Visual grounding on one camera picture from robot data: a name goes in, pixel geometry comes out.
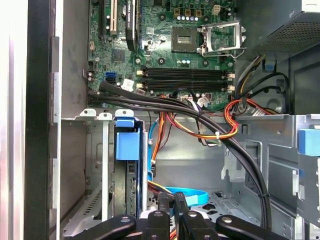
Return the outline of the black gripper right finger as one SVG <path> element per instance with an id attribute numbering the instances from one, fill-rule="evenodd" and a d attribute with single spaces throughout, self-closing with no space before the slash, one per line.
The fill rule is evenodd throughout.
<path id="1" fill-rule="evenodd" d="M 270 230 L 233 215 L 221 215 L 214 227 L 204 216 L 190 210 L 182 192 L 174 194 L 174 214 L 178 240 L 284 240 Z"/>

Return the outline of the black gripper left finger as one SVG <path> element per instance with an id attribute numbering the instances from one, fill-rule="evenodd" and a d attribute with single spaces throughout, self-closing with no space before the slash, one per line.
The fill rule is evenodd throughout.
<path id="1" fill-rule="evenodd" d="M 170 239 L 169 194 L 158 194 L 158 209 L 143 211 L 139 219 L 121 214 L 103 221 L 67 240 L 168 240 Z"/>

